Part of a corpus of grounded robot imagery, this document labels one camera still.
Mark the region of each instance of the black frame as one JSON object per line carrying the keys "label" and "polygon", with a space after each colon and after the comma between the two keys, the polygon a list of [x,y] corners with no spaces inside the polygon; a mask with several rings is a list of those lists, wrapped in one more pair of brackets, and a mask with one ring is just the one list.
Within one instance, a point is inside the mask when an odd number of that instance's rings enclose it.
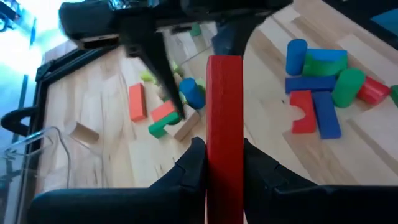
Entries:
{"label": "black frame", "polygon": [[[51,60],[37,69],[36,89],[32,107],[21,108],[11,111],[1,119],[1,125],[16,134],[28,136],[43,129],[44,116],[47,102],[47,92],[51,84],[59,79],[71,74],[72,72],[84,67],[88,63],[100,58],[102,55],[114,50],[117,45],[94,50],[75,49],[64,56]],[[22,124],[21,120],[29,117],[29,127]],[[31,153],[40,149],[40,141],[36,141],[26,147],[25,153]],[[24,169],[36,170],[38,161],[24,160]],[[35,179],[28,179],[28,176],[22,172],[21,185],[18,194],[18,213],[15,219],[16,223],[26,223],[26,206],[35,196]]]}
{"label": "black frame", "polygon": [[398,50],[398,36],[373,22],[371,18],[391,9],[398,8],[394,0],[323,0],[325,3],[341,12],[343,15],[375,35],[376,37]]}

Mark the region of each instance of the natural wood block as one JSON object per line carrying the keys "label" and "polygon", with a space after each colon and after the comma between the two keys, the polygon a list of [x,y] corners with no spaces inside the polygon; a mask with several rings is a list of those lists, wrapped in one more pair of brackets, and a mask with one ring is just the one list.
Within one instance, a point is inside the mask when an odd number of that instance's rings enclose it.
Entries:
{"label": "natural wood block", "polygon": [[185,121],[180,121],[175,125],[166,125],[166,132],[178,141],[182,141],[189,131],[199,122],[200,115],[192,107],[184,105]]}
{"label": "natural wood block", "polygon": [[64,133],[88,144],[95,144],[100,138],[100,135],[96,131],[87,128],[77,121],[67,124]]}

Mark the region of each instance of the red cylinder block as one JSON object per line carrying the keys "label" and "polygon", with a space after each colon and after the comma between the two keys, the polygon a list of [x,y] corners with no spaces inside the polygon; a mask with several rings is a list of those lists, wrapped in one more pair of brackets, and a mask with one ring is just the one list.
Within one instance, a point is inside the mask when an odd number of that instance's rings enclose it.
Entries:
{"label": "red cylinder block", "polygon": [[377,105],[390,95],[390,88],[371,77],[366,77],[364,85],[356,95],[359,99],[371,104]]}

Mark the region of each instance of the block pile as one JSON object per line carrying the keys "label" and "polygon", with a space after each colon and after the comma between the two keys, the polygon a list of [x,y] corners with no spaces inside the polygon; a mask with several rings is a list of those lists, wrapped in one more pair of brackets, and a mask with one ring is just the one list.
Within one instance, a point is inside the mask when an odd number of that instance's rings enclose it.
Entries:
{"label": "block pile", "polygon": [[[196,110],[205,106],[206,86],[202,79],[182,78],[180,69],[173,63],[174,80],[180,90],[180,97],[184,103],[186,114],[182,121],[176,112],[173,103],[167,98],[161,86],[157,86],[157,96],[163,100],[163,104],[150,112],[153,124],[148,127],[149,132],[155,138],[161,138],[169,133],[176,140],[182,139],[199,122],[200,115]],[[141,73],[144,82],[155,84],[157,80],[148,71]],[[147,118],[144,85],[137,83],[129,87],[130,119],[133,122],[142,121]]]}
{"label": "block pile", "polygon": [[302,39],[287,46],[286,72],[293,76],[285,79],[290,104],[305,113],[303,119],[293,122],[295,134],[314,133],[318,123],[321,139],[340,138],[335,106],[346,108],[356,97],[376,105],[391,93],[388,86],[360,69],[349,68],[346,50],[309,49]]}

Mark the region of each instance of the red arch block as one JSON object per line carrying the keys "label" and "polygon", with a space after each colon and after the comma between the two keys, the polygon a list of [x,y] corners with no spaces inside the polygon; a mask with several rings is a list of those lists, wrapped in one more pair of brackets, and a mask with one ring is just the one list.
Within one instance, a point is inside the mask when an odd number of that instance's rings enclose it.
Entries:
{"label": "red arch block", "polygon": [[303,119],[293,121],[292,133],[303,134],[315,132],[316,120],[311,90],[292,91],[290,93],[290,105],[298,106],[305,113]]}

